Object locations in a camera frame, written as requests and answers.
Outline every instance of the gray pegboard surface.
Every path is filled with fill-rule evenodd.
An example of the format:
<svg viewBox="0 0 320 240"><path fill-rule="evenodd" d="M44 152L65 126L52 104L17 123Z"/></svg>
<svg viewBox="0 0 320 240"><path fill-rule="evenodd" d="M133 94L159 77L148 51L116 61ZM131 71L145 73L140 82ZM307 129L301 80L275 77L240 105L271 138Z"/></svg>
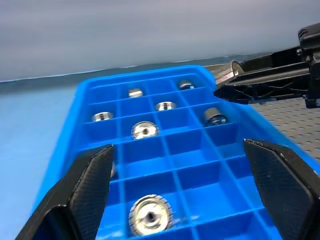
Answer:
<svg viewBox="0 0 320 240"><path fill-rule="evenodd" d="M307 109L302 98L253 107L274 126L320 162L320 109Z"/></svg>

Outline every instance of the blue plastic tray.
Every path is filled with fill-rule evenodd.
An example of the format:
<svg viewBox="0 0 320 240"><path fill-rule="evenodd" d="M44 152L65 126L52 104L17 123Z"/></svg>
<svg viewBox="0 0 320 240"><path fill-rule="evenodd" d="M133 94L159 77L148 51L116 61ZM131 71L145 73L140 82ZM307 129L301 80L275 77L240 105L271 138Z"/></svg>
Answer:
<svg viewBox="0 0 320 240"><path fill-rule="evenodd" d="M195 89L178 90L181 80ZM213 77L201 66L183 66L89 79L77 90L35 206L64 175L75 155L108 143L116 144L117 174L97 239L151 240L281 239L262 205L243 138L292 144L253 108L213 96ZM144 96L128 98L128 89ZM159 102L177 108L156 111ZM216 107L229 123L204 127L203 113ZM92 122L99 112L111 120ZM160 130L155 137L133 140L131 129L151 121ZM316 162L292 145L316 171ZM128 227L134 202L149 194L162 195L173 210L174 224L165 232L133 236Z"/></svg>

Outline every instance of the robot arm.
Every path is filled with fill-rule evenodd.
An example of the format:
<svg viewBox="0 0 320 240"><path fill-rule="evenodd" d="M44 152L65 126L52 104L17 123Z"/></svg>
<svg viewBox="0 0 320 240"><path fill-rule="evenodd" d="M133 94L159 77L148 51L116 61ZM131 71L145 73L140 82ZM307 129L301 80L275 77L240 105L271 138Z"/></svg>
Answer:
<svg viewBox="0 0 320 240"><path fill-rule="evenodd" d="M298 32L300 46L225 64L216 74L218 98L239 104L304 98L320 107L320 23Z"/></svg>

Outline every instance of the table surface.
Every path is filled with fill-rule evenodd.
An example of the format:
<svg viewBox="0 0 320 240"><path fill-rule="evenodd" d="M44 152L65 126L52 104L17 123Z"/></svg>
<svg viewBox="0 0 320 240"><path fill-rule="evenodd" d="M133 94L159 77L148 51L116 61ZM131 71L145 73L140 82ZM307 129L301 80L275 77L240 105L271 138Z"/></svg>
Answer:
<svg viewBox="0 0 320 240"><path fill-rule="evenodd" d="M78 83L99 76L187 64L222 64L252 55L151 64L0 84L0 236L12 239L27 221ZM254 105L280 131L320 162L320 110L302 99Z"/></svg>

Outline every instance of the gray wall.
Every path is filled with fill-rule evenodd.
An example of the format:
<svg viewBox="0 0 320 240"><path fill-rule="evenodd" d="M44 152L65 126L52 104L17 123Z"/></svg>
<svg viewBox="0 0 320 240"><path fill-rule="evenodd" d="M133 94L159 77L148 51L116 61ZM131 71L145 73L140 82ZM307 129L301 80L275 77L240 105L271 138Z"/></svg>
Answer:
<svg viewBox="0 0 320 240"><path fill-rule="evenodd" d="M0 81L267 52L319 0L0 0Z"/></svg>

